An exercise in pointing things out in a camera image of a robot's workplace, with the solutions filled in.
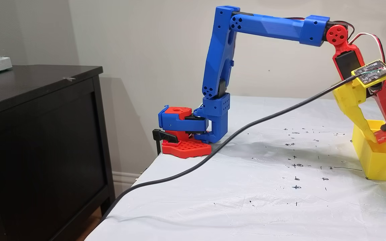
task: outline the black marker marking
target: black marker marking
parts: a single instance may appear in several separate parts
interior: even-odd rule
[[[330,169],[332,169],[332,167],[334,168],[345,168],[345,169],[353,169],[353,170],[357,170],[357,171],[363,171],[363,170],[360,170],[360,169],[355,169],[355,168],[349,168],[349,167],[343,167],[343,166],[329,166]]]

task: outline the table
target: table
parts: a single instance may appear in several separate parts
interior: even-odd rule
[[[0,73],[0,240],[73,240],[114,201],[102,67]]]
[[[231,99],[227,136],[301,101]],[[373,101],[360,107],[382,119]],[[319,99],[248,129],[190,174],[127,194],[86,241],[386,240],[386,182],[365,178],[351,137],[335,101]],[[200,160],[161,154],[135,184]]]

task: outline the circuit board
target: circuit board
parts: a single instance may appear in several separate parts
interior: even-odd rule
[[[384,64],[382,61],[377,60],[370,64],[367,64],[357,70],[354,70],[354,74],[358,75],[360,73],[363,73],[358,77],[358,79],[363,84],[369,84],[371,82],[374,82],[378,79],[381,79],[383,77],[386,77],[386,64]]]

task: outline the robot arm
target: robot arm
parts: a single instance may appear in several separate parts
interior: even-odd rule
[[[304,20],[276,18],[240,12],[233,6],[219,6],[215,10],[212,37],[206,58],[202,84],[202,105],[193,112],[190,108],[166,106],[159,113],[159,126],[178,136],[179,140],[198,140],[203,143],[218,142],[227,133],[227,111],[230,109],[229,85],[237,32],[298,41],[301,44],[321,46],[324,41],[334,45],[334,63],[341,79],[351,76],[351,71],[364,65],[359,49],[347,41],[348,26],[329,21],[328,17],[311,15]],[[373,87],[360,86],[334,92],[341,110],[373,142],[386,141],[386,127],[373,133],[363,117],[358,104],[373,96],[386,119],[386,80]],[[208,120],[211,131],[207,132]]]

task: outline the white wall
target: white wall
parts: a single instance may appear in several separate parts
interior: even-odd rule
[[[216,6],[278,17],[330,16],[377,34],[386,53],[381,0],[16,0],[29,64],[104,67],[101,75],[113,170],[143,171],[155,157],[151,131],[166,104],[197,106]],[[356,44],[366,62],[374,40]],[[228,92],[309,97],[338,81],[334,47],[238,34]]]

